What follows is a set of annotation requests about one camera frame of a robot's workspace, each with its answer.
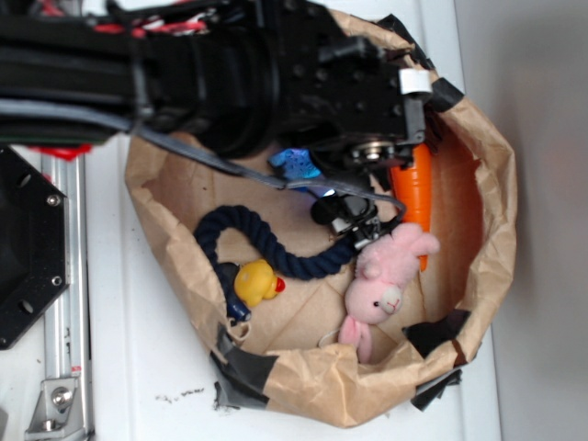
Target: duck beak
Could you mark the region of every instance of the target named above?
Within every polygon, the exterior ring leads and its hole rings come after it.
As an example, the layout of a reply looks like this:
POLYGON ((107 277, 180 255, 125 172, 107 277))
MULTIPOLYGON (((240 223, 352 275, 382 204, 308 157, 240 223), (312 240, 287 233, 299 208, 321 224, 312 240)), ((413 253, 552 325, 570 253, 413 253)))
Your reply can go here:
POLYGON ((286 282, 281 277, 276 277, 276 279, 276 292, 282 292, 284 289, 286 289, 286 282))

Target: metal frame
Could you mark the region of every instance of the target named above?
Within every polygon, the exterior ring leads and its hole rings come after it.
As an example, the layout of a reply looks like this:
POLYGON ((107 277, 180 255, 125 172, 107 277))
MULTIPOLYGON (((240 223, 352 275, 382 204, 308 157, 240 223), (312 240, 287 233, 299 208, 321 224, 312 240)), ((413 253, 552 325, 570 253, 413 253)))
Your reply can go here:
POLYGON ((94 431, 84 158, 66 163, 45 156, 41 171, 70 200, 66 214, 70 285, 45 313, 46 380, 25 439, 77 441, 94 431))

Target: gray wall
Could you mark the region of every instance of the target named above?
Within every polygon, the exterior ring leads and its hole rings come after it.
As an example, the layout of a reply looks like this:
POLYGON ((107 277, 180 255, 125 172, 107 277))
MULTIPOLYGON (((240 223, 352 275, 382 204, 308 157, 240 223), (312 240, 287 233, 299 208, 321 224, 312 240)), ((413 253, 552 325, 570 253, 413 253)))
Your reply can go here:
POLYGON ((587 439, 588 2, 456 8, 468 95, 518 159, 517 268, 493 326, 503 439, 587 439))

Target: small blue object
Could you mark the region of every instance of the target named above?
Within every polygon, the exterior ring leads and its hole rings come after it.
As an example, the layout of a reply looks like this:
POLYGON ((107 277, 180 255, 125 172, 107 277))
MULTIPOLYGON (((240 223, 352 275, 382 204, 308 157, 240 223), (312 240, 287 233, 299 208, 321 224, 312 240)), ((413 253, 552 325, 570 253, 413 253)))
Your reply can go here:
POLYGON ((306 149, 283 150, 271 156, 268 162, 288 180, 313 179, 321 174, 306 149))

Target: navy rope toy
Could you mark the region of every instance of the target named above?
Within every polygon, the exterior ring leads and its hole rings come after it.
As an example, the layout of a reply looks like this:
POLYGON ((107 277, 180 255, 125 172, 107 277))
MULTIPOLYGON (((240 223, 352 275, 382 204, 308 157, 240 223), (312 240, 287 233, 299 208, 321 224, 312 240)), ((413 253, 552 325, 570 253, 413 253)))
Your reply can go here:
POLYGON ((245 234, 264 259, 286 277, 311 280, 337 274, 341 266, 348 264, 356 255, 353 241, 344 237, 313 257, 298 257, 287 252, 284 245, 277 241, 269 224, 247 207, 222 206, 211 211, 200 221, 194 237, 219 278, 227 300, 227 314, 239 322, 249 320, 251 312, 234 292, 232 281, 222 271, 217 255, 217 241, 228 228, 235 228, 245 234))

